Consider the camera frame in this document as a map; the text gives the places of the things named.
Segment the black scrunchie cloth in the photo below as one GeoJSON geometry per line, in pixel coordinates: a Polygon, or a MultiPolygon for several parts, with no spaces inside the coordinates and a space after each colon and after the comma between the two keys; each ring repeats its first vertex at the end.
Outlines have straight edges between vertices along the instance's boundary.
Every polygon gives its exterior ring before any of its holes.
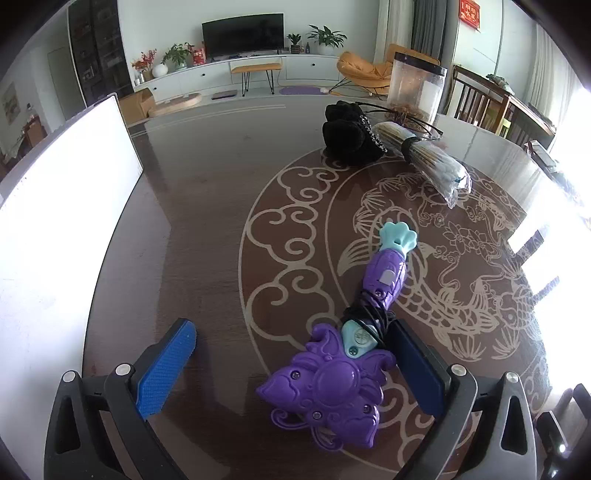
{"type": "Polygon", "coordinates": [[[325,123],[322,124],[325,155],[341,166],[366,166],[388,153],[362,106],[359,102],[339,100],[325,107],[325,123]]]}

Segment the red flower vase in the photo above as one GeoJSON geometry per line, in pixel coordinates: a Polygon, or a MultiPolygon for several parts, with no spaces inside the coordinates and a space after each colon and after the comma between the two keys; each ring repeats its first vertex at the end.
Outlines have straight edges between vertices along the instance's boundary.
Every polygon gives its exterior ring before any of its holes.
{"type": "Polygon", "coordinates": [[[137,73],[137,78],[141,83],[153,78],[151,71],[154,66],[156,54],[156,49],[149,49],[146,52],[141,52],[140,57],[131,63],[131,67],[137,73]]]}

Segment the black flat television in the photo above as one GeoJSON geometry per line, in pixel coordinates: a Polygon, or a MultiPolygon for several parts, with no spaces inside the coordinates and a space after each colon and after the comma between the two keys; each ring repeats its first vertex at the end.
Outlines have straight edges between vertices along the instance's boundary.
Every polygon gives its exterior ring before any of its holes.
{"type": "Polygon", "coordinates": [[[253,14],[201,24],[207,59],[277,51],[284,46],[283,13],[253,14]]]}

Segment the orange lounge chair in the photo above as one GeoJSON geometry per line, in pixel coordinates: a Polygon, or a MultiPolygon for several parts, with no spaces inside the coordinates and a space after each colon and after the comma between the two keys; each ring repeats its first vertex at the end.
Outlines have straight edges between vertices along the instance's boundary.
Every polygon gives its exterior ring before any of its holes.
{"type": "Polygon", "coordinates": [[[353,85],[369,92],[370,95],[386,95],[390,87],[394,57],[397,54],[425,61],[429,65],[441,65],[441,62],[433,57],[395,43],[387,48],[384,61],[377,64],[370,63],[361,56],[346,51],[342,53],[337,62],[337,69],[342,79],[329,90],[332,92],[338,88],[353,85]]]}

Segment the bundle of sticks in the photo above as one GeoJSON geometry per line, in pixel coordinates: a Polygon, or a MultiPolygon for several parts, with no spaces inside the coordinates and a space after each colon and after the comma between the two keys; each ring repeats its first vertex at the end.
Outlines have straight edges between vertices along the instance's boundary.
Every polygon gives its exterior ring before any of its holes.
{"type": "Polygon", "coordinates": [[[449,208],[456,206],[461,194],[471,192],[472,178],[466,167],[434,141],[392,121],[376,124],[373,132],[389,150],[400,152],[432,184],[449,208]]]}

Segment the white tv cabinet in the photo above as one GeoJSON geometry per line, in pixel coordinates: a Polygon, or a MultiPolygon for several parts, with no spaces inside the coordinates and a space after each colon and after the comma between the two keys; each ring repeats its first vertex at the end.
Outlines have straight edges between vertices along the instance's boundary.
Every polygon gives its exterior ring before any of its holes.
{"type": "MultiPolygon", "coordinates": [[[[148,88],[156,103],[193,93],[211,95],[221,91],[236,90],[238,94],[242,94],[240,76],[231,75],[231,68],[266,63],[281,64],[280,72],[274,74],[276,91],[290,85],[331,87],[342,79],[337,69],[338,60],[338,56],[314,54],[263,55],[221,60],[167,73],[134,85],[133,89],[137,92],[148,88]]],[[[249,89],[252,88],[266,88],[266,92],[270,93],[265,73],[252,74],[249,89]]]]}

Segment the green potted plant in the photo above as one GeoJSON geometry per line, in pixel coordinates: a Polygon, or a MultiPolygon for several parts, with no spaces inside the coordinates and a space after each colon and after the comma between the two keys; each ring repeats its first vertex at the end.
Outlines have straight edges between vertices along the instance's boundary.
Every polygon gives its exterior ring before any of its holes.
{"type": "Polygon", "coordinates": [[[331,30],[328,26],[318,27],[310,24],[310,28],[308,39],[317,43],[318,53],[321,55],[334,55],[335,51],[342,48],[348,39],[348,36],[342,31],[331,30]]]}

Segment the cardboard box on floor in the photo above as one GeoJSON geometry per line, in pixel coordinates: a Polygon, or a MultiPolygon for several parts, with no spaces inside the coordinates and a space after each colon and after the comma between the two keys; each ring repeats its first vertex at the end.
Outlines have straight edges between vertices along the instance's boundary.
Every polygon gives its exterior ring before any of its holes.
{"type": "Polygon", "coordinates": [[[143,121],[155,106],[155,99],[148,88],[144,88],[118,100],[121,114],[127,126],[143,121]]]}

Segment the wooden bench stool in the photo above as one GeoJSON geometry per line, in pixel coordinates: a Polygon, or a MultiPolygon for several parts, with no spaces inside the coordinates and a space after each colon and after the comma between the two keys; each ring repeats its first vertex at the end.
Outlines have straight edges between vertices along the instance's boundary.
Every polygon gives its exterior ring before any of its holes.
{"type": "Polygon", "coordinates": [[[252,74],[263,72],[266,74],[267,85],[270,88],[270,94],[276,93],[276,85],[274,85],[274,74],[280,72],[280,63],[266,63],[266,64],[250,64],[240,65],[235,68],[231,68],[231,75],[240,76],[240,90],[242,91],[242,97],[245,97],[249,93],[250,78],[252,74]]]}

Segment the clear jar black lid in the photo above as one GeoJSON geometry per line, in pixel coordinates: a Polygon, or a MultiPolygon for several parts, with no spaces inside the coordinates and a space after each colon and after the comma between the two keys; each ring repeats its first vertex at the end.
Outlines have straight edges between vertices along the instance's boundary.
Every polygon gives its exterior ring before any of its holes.
{"type": "Polygon", "coordinates": [[[394,54],[387,107],[431,124],[442,99],[447,69],[405,53],[394,54]]]}

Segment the white storage box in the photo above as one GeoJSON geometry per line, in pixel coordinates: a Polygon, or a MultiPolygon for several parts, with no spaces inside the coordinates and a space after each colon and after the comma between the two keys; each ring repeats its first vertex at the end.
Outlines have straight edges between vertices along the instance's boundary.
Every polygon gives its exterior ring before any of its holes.
{"type": "Polygon", "coordinates": [[[56,390],[82,366],[98,276],[142,171],[108,96],[1,183],[1,439],[31,479],[43,475],[56,390]]]}

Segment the leafy plant by television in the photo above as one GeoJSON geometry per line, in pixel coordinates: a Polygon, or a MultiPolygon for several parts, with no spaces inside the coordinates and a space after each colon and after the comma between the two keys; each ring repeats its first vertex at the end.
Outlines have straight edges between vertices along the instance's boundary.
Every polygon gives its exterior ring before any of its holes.
{"type": "Polygon", "coordinates": [[[174,71],[186,68],[192,57],[193,45],[185,43],[174,43],[163,55],[161,63],[170,66],[174,71]]]}

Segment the black display cabinet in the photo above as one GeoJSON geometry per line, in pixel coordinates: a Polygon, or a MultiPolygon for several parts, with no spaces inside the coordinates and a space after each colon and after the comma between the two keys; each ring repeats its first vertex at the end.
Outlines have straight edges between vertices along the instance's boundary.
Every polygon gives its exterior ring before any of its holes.
{"type": "Polygon", "coordinates": [[[86,105],[133,89],[121,41],[115,0],[78,0],[67,10],[73,63],[86,105]]]}

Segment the purple toy water gun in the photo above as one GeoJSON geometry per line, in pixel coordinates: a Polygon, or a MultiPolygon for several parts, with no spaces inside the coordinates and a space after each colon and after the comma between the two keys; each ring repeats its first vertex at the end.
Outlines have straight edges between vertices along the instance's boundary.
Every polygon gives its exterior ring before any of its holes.
{"type": "Polygon", "coordinates": [[[405,222],[387,222],[379,236],[379,248],[341,325],[315,325],[304,351],[257,390],[273,405],[274,425],[308,430],[328,451],[346,445],[373,447],[386,374],[396,365],[386,340],[394,320],[390,308],[404,286],[407,257],[418,235],[405,222]]]}

